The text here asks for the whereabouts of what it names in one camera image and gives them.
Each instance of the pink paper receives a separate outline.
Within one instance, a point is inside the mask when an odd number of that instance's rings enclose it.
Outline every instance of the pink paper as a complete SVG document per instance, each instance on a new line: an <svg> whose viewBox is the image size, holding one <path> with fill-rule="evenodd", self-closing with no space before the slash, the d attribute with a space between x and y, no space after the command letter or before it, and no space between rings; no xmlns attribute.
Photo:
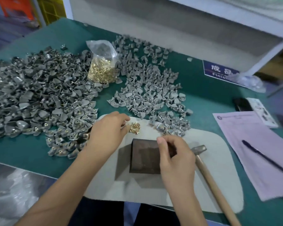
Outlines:
<svg viewBox="0 0 283 226"><path fill-rule="evenodd" d="M261 201L283 197L283 172L242 144L242 140L246 140L283 167L283 139L265 126L253 111L214 113L213 116Z"/></svg>

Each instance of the white felt mat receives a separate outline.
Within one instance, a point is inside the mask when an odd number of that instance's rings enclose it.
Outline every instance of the white felt mat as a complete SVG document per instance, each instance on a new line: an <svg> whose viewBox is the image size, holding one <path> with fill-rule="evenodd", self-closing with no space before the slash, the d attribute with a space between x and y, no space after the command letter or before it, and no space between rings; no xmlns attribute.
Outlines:
<svg viewBox="0 0 283 226"><path fill-rule="evenodd" d="M140 123L140 133L138 135L128 133L125 136L120 147L93 178L84 196L99 200L173 206L161 175L129 173L133 138L156 140L157 137L161 136L157 130L148 124L148 120L130 118L130 122ZM235 213L240 212L243 209L242 187L225 141L217 134L198 129L186 131L184 139L190 148L202 144L207 147L207 151L200 155L201 159L209 168L233 211ZM194 190L203 211L222 212L198 169L195 174Z"/></svg>

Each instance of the hammer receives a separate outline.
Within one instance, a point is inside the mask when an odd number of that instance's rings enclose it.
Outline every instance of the hammer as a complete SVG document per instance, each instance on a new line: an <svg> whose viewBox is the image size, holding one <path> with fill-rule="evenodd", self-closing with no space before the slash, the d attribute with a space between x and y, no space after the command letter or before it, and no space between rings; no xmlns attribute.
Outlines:
<svg viewBox="0 0 283 226"><path fill-rule="evenodd" d="M198 147L193 147L191 149L196 157L196 165L199 168L201 174L203 175L204 179L206 180L208 186L210 187L211 192L213 193L219 207L224 212L225 216L227 217L228 221L232 226L241 226L239 220L237 219L235 213L233 212L232 208L226 201L225 197L221 193L221 190L217 186L216 182L214 181L210 171L204 164L204 162L200 159L199 154L206 151L205 145L201 145Z"/></svg>

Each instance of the pen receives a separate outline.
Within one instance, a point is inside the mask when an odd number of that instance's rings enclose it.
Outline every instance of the pen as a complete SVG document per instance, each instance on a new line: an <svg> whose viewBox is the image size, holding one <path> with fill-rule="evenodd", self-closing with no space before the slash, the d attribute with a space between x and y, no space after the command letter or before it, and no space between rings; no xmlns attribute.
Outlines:
<svg viewBox="0 0 283 226"><path fill-rule="evenodd" d="M279 164L277 164L275 161L272 159L268 158L265 154L260 152L258 149L254 148L252 145L250 145L247 141L242 140L242 143L248 147L251 151L257 153L258 155L262 156L264 159L266 159L269 163L271 163L274 167L278 168L280 171L283 172L283 167L281 167Z"/></svg>

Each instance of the hammer head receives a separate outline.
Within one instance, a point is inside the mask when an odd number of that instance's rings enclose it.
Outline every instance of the hammer head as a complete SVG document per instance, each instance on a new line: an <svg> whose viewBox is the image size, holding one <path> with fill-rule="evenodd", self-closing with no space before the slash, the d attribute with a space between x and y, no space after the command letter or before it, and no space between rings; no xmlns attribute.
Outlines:
<svg viewBox="0 0 283 226"><path fill-rule="evenodd" d="M200 145L198 147L191 148L191 150L195 155L199 155L202 152L206 151L206 147L205 147L205 145Z"/></svg>

